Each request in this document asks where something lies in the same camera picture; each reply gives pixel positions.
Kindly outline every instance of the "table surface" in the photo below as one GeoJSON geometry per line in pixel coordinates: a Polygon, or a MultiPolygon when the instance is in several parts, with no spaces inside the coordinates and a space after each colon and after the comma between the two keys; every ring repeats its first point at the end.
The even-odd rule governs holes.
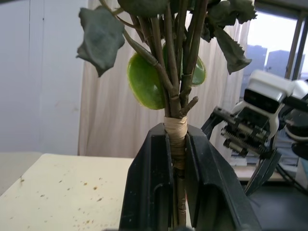
{"type": "MultiPolygon", "coordinates": [[[[23,175],[21,169],[16,173],[18,180],[0,197],[1,230],[117,229],[131,162],[43,154],[23,175]]],[[[241,180],[249,179],[253,171],[254,167],[235,167],[241,180]]]]}

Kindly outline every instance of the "white wall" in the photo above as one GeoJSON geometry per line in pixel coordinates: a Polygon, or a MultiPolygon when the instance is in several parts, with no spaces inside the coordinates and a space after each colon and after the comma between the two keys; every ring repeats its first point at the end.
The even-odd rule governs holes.
{"type": "Polygon", "coordinates": [[[77,154],[87,0],[0,5],[0,152],[77,154]]]}

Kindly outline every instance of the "sky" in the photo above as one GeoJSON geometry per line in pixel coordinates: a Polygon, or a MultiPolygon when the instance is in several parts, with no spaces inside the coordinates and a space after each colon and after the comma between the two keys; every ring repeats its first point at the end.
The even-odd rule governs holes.
{"type": "MultiPolygon", "coordinates": [[[[260,45],[270,51],[290,51],[296,20],[258,12],[257,19],[250,22],[249,45],[260,45]]],[[[308,40],[304,48],[308,54],[308,40]]],[[[308,72],[308,57],[304,60],[302,72],[308,72]]]]}

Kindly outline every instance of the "robotic hand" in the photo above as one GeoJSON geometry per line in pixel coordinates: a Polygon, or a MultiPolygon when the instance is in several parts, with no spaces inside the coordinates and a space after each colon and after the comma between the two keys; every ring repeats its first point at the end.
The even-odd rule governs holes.
{"type": "Polygon", "coordinates": [[[217,124],[227,122],[221,131],[221,135],[226,138],[224,146],[241,156],[246,156],[248,152],[259,156],[259,165],[245,189],[247,195],[266,182],[278,164],[281,154],[267,145],[278,129],[286,125],[288,136],[298,142],[293,145],[293,151],[297,155],[304,155],[307,150],[307,93],[308,83],[305,81],[289,81],[256,70],[251,74],[244,100],[231,113],[215,108],[202,126],[201,129],[210,138],[217,124]],[[289,114],[291,118],[284,122],[289,114]]]}

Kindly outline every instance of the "white curtain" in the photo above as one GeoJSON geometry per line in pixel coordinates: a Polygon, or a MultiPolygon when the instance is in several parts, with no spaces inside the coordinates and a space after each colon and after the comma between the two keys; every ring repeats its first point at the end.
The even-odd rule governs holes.
{"type": "MultiPolygon", "coordinates": [[[[107,1],[112,8],[116,1],[107,1]]],[[[89,0],[89,8],[98,6],[89,0]]],[[[125,13],[120,17],[130,22],[125,13]]],[[[226,31],[245,48],[249,24],[231,27],[226,31]]],[[[135,30],[128,28],[133,39],[140,42],[135,30]]],[[[134,98],[127,81],[127,63],[134,50],[125,43],[118,51],[115,66],[100,79],[95,68],[85,62],[82,85],[79,155],[135,157],[149,129],[163,122],[164,110],[150,110],[134,98]]],[[[190,98],[199,97],[197,105],[188,113],[190,125],[201,127],[215,106],[231,109],[239,99],[243,71],[228,75],[227,62],[213,39],[201,40],[199,56],[206,65],[207,79],[193,88],[190,98]]],[[[211,142],[228,159],[230,151],[222,146],[219,128],[213,132],[211,142]]]]}

